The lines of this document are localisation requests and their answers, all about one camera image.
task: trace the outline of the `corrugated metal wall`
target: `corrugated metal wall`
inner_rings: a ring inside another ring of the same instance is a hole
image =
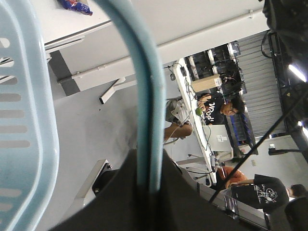
[[[243,95],[255,137],[263,136],[282,115],[279,93],[272,60],[263,56],[261,42],[266,32],[238,40],[241,55],[239,67],[243,70],[247,94]],[[263,50],[270,55],[268,41]],[[272,132],[285,132],[284,123]]]

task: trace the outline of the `snack bag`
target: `snack bag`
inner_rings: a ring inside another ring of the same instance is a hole
[[[86,15],[92,15],[89,6],[84,0],[60,0],[62,6],[67,10],[78,11]]]

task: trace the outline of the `green ball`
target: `green ball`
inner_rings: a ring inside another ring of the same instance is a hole
[[[201,116],[202,115],[202,110],[199,107],[196,108],[196,115],[197,116]]]

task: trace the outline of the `computer equipment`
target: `computer equipment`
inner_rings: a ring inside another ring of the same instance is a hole
[[[203,131],[212,151],[232,151],[225,125],[205,125]]]

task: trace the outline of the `power outlet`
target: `power outlet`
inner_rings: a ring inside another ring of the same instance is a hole
[[[257,166],[256,161],[255,161],[255,160],[251,160],[251,165],[252,165],[253,167]]]

